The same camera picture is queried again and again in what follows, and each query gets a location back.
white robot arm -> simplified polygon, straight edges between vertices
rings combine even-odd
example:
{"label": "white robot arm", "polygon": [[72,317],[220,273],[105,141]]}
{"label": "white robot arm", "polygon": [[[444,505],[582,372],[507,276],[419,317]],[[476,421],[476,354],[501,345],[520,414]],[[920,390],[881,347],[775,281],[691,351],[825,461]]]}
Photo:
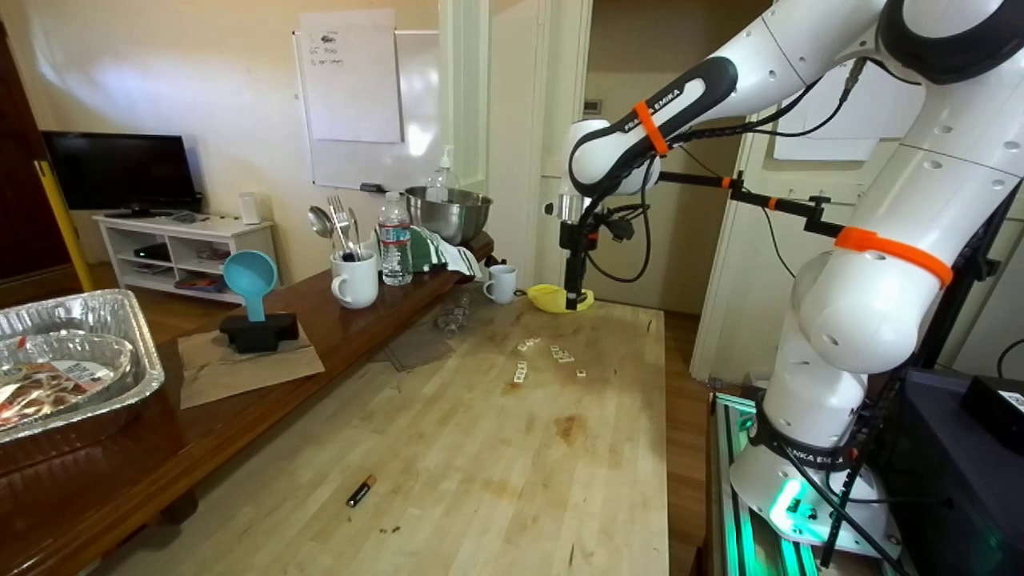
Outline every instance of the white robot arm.
{"label": "white robot arm", "polygon": [[[1020,49],[1024,0],[776,0],[631,116],[569,131],[569,183],[584,210],[562,222],[566,308],[582,288],[596,206],[652,185],[655,155],[698,126],[776,105],[858,51],[924,86],[924,109],[835,247],[795,276],[759,416],[775,441],[753,445],[729,473],[753,509],[775,505],[779,480],[795,478],[793,456],[839,466],[868,373],[914,351],[949,263],[1024,177]],[[881,511],[855,515],[881,536]]]}

wooden countertop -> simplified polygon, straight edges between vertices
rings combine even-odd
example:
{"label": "wooden countertop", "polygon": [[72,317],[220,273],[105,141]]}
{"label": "wooden countertop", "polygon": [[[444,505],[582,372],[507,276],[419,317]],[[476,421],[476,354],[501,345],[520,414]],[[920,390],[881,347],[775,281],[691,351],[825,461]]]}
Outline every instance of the wooden countertop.
{"label": "wooden countertop", "polygon": [[0,574],[80,574],[125,536],[189,498],[225,465],[312,406],[376,347],[427,312],[456,276],[417,276],[381,292],[368,309],[341,309],[327,273],[267,296],[267,309],[296,312],[323,359],[323,373],[251,390],[198,409],[177,409],[177,351],[161,347],[166,387],[105,441],[47,465],[0,473]]}
{"label": "wooden countertop", "polygon": [[101,574],[668,574],[661,312],[481,304],[450,347],[365,366]]}

aluminum tray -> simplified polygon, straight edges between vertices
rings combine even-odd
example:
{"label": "aluminum tray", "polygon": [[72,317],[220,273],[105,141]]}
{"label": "aluminum tray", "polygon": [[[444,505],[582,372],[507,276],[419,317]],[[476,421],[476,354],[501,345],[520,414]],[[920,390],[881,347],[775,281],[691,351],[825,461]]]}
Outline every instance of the aluminum tray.
{"label": "aluminum tray", "polygon": [[[86,292],[69,296],[52,296],[52,302],[33,302],[23,308],[4,308],[0,309],[0,340],[28,336],[28,333],[54,333],[54,330],[88,330],[88,333],[112,333],[117,340],[130,343],[130,368],[129,377],[117,377],[101,393],[86,398],[68,409],[58,409],[40,420],[28,420],[23,425],[0,432],[0,473],[5,465],[13,465],[13,455],[4,455],[5,449],[40,435],[58,432],[65,425],[88,421],[107,414],[129,414],[140,399],[147,399],[163,384],[163,366],[152,345],[152,336],[147,330],[147,319],[125,288],[107,292]],[[61,445],[61,450],[84,449],[80,438],[58,438],[52,445]]]}

white shelf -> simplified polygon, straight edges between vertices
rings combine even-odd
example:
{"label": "white shelf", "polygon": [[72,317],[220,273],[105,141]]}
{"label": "white shelf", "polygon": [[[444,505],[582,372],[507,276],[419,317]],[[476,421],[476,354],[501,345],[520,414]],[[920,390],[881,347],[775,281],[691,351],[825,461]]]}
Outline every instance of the white shelf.
{"label": "white shelf", "polygon": [[[95,216],[107,263],[125,288],[171,292],[203,302],[240,302],[225,286],[225,259],[240,250],[275,256],[273,225],[230,216]],[[166,259],[144,259],[136,250],[161,247]]]}

floor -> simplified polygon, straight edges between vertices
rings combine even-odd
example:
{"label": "floor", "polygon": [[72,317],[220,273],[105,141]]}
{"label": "floor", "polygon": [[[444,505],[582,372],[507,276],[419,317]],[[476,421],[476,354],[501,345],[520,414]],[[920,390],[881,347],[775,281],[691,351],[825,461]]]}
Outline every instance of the floor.
{"label": "floor", "polygon": [[[107,266],[91,266],[91,286],[107,288]],[[0,279],[0,308],[80,292],[69,266]],[[192,333],[196,319],[225,312],[228,304],[136,292],[157,343]],[[703,483],[707,483],[707,387],[689,377],[689,359],[698,336],[698,317],[664,312],[664,372],[668,372],[668,564],[672,574],[693,574],[703,541]]]}

